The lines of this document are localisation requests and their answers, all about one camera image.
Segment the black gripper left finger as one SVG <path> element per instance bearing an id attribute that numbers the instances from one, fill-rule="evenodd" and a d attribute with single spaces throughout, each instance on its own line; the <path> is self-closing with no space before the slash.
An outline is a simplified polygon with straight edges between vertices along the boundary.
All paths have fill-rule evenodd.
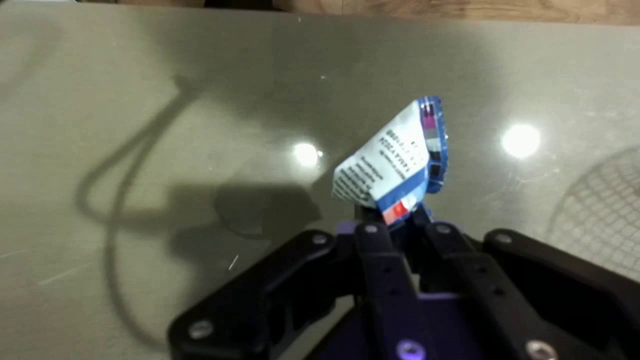
<path id="1" fill-rule="evenodd" d="M 297 234 L 182 313 L 168 330 L 170 358 L 271 360 L 343 296 L 354 309 L 317 347 L 320 358 L 428 358 L 417 294 L 380 223 Z"/>

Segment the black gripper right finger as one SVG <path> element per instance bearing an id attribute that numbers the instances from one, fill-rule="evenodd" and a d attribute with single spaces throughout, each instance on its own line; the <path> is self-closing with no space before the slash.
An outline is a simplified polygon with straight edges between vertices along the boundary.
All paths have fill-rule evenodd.
<path id="1" fill-rule="evenodd" d="M 420 289 L 467 301 L 494 360 L 640 360 L 637 282 L 507 229 L 413 215 L 407 234 Z"/>

